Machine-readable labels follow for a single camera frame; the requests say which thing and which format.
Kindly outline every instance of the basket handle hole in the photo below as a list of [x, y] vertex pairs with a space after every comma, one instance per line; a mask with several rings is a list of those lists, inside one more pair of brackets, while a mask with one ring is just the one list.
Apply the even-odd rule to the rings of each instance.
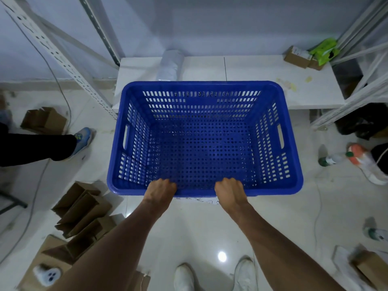
[[284, 148], [284, 139], [283, 139], [283, 132], [282, 132], [282, 127], [280, 124], [277, 125], [277, 133], [279, 135], [279, 141], [280, 141], [280, 148]]
[[125, 131], [124, 131], [124, 139], [123, 139], [123, 148], [124, 150], [127, 149], [127, 145], [128, 145], [128, 125], [125, 126]]

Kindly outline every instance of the floor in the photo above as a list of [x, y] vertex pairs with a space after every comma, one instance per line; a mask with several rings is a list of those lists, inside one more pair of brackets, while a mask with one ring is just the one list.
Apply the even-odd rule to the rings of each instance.
[[[0, 265], [2, 290], [14, 290], [41, 243], [54, 229], [59, 218], [50, 208], [75, 180], [94, 183], [114, 205], [111, 214], [119, 221], [131, 214], [141, 201], [136, 196], [117, 196], [108, 192], [106, 174], [116, 121], [83, 91], [66, 91], [72, 110], [71, 133], [84, 126], [97, 133], [89, 149], [71, 161], [50, 162], [42, 178], [31, 224], [12, 254]], [[8, 95], [14, 122], [18, 126], [27, 109], [54, 106], [65, 114], [59, 92], [19, 92]], [[280, 230], [315, 259], [328, 273], [350, 290], [346, 279], [336, 272], [332, 255], [336, 245], [354, 247], [359, 243], [388, 251], [387, 244], [362, 234], [366, 219], [377, 226], [388, 224], [386, 187], [369, 183], [358, 168], [344, 162], [327, 168], [317, 163], [318, 151], [344, 151], [353, 135], [341, 136], [334, 126], [313, 132], [305, 110], [290, 111], [294, 135], [304, 175], [302, 190], [290, 196], [259, 196], [249, 202], [269, 223]], [[373, 146], [373, 142], [362, 142]], [[11, 192], [31, 204], [46, 161], [15, 168], [9, 172]], [[0, 218], [0, 258], [12, 248], [29, 216], [26, 210], [13, 209]], [[220, 252], [226, 261], [218, 259]], [[242, 256], [255, 260], [260, 291], [271, 290], [248, 240], [217, 204], [175, 199], [151, 230], [138, 269], [151, 276], [148, 290], [172, 290], [174, 270], [188, 262], [194, 268], [203, 290], [231, 290], [234, 269]]]

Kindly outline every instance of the blue sneaker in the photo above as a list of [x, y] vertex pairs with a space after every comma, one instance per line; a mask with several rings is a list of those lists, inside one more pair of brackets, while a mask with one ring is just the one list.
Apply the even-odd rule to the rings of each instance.
[[74, 152], [70, 157], [74, 156], [89, 146], [90, 142], [92, 141], [92, 131], [90, 128], [83, 128], [78, 133], [76, 133], [74, 137], [77, 139], [77, 145], [75, 146]]

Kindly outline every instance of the person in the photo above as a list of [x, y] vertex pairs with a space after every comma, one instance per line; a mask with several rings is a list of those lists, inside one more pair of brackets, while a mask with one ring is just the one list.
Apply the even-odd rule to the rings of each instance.
[[[248, 238], [274, 291], [344, 291], [319, 264], [255, 211], [240, 181], [224, 178], [214, 189], [221, 207]], [[177, 185], [169, 180], [152, 181], [133, 213], [86, 252], [51, 290], [127, 291], [147, 235], [168, 209], [176, 190]], [[236, 268], [234, 290], [257, 290], [253, 263], [246, 259], [242, 262]], [[187, 265], [178, 266], [174, 288], [194, 291], [193, 274]]]
[[90, 128], [74, 135], [9, 134], [8, 127], [0, 123], [0, 166], [27, 164], [47, 158], [62, 161], [89, 146]]

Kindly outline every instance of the hand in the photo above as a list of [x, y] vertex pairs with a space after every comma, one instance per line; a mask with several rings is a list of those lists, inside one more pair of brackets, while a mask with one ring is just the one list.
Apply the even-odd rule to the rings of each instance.
[[150, 205], [152, 213], [156, 215], [156, 218], [159, 218], [168, 209], [176, 191], [177, 185], [175, 183], [160, 178], [149, 183], [142, 203]]
[[223, 178], [214, 186], [222, 208], [230, 215], [236, 214], [245, 205], [249, 205], [243, 184], [234, 178]]

